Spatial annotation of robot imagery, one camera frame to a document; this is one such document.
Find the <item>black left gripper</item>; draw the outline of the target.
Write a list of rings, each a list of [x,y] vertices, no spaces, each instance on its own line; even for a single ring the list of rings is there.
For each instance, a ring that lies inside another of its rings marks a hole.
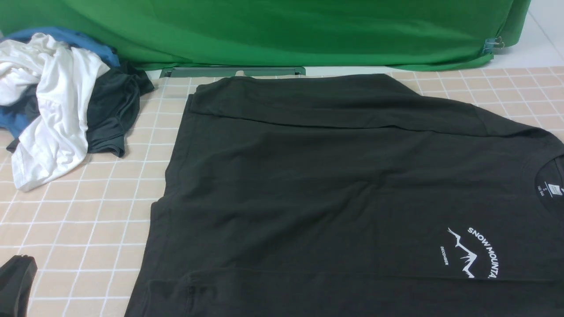
[[[28,255],[14,255],[1,266],[0,315],[2,317],[26,317],[36,273],[36,260]]]

